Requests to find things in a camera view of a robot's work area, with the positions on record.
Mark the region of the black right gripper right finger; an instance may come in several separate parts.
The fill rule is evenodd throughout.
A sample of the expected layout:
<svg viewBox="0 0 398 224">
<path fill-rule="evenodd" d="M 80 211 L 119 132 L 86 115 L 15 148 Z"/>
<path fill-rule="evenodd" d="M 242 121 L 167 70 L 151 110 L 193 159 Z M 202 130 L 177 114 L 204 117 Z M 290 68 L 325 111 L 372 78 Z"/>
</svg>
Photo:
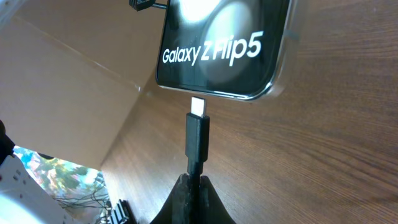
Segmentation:
<svg viewBox="0 0 398 224">
<path fill-rule="evenodd" d="M 203 175 L 200 179 L 199 218 L 202 224 L 235 224 L 229 215 L 211 180 Z"/>
</svg>

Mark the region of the black Galaxy flip phone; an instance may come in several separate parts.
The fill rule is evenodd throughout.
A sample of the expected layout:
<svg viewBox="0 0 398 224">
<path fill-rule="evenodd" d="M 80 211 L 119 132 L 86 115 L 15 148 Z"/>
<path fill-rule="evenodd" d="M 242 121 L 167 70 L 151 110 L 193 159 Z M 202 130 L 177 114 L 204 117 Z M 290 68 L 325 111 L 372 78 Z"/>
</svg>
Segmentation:
<svg viewBox="0 0 398 224">
<path fill-rule="evenodd" d="M 169 1 L 156 83 L 241 101 L 278 95 L 306 10 L 301 0 Z"/>
</svg>

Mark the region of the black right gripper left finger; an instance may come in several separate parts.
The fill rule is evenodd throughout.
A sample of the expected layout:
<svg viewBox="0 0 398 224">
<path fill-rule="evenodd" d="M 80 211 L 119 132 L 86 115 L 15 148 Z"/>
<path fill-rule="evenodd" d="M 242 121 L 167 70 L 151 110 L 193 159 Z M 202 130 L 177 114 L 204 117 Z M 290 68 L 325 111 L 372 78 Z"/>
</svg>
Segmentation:
<svg viewBox="0 0 398 224">
<path fill-rule="evenodd" d="M 188 224 L 192 210 L 190 176 L 181 174 L 151 224 Z"/>
</svg>

